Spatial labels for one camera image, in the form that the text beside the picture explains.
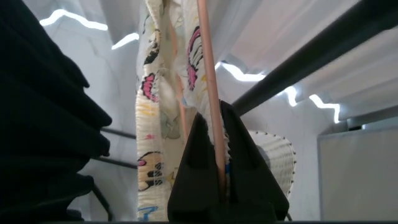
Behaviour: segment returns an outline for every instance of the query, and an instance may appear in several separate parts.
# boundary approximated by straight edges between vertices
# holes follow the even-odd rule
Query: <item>fabric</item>
[[[91,186],[83,183],[92,178],[81,180],[77,172],[91,157],[109,155],[109,141],[100,128],[112,120],[85,95],[83,88],[89,84],[80,69],[62,54],[22,1],[0,1],[0,29],[3,216],[17,202],[34,206],[50,194],[55,198],[86,194]],[[72,192],[50,190],[50,183],[64,177],[81,181],[64,182]],[[21,192],[29,194],[18,198]],[[66,207],[58,208],[65,214]]]
[[[139,221],[167,221],[167,202],[186,141],[176,100],[177,75],[183,84],[182,103],[189,108],[186,121],[192,123],[192,109],[197,110],[206,119],[212,144],[214,139],[196,1],[143,3],[136,68],[137,217]],[[170,29],[176,33],[177,46],[172,45]],[[177,48],[175,60],[173,47]],[[225,146],[228,149],[227,137]]]

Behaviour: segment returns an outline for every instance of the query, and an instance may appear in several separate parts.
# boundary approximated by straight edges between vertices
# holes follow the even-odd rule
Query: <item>black garment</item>
[[[112,120],[85,95],[80,69],[21,0],[0,1],[0,30],[0,219],[40,220],[47,212],[65,219],[70,201],[92,188],[92,178],[77,172],[109,154],[100,128]],[[62,204],[37,209],[65,195]]]

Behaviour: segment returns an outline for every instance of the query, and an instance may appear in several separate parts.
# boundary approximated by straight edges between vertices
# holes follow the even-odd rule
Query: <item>drying rack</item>
[[[220,186],[225,186],[224,178],[224,142],[223,127],[220,120],[220,106],[215,78],[215,66],[211,47],[210,26],[206,8],[206,0],[198,1],[203,58],[207,74],[210,98],[211,119],[215,139],[215,157],[220,175]],[[286,61],[271,71],[250,90],[239,97],[233,106],[238,115],[242,116],[276,94],[294,85],[301,79],[334,61],[379,33],[398,25],[397,1],[362,0],[346,11],[337,20],[321,31],[310,42],[296,51]],[[102,131],[125,138],[135,139],[135,135],[104,128]],[[134,164],[114,161],[106,158],[96,160],[137,169]]]

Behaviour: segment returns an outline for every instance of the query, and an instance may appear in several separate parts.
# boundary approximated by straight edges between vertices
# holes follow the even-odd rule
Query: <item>black clothespin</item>
[[[169,199],[170,222],[284,220],[289,202],[283,191],[234,108],[224,101],[220,106],[231,155],[229,202],[220,203],[214,146],[197,114]]]

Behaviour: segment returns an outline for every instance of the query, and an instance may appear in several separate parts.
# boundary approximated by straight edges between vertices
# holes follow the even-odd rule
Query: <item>gray wall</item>
[[[318,139],[322,220],[398,220],[398,128]]]

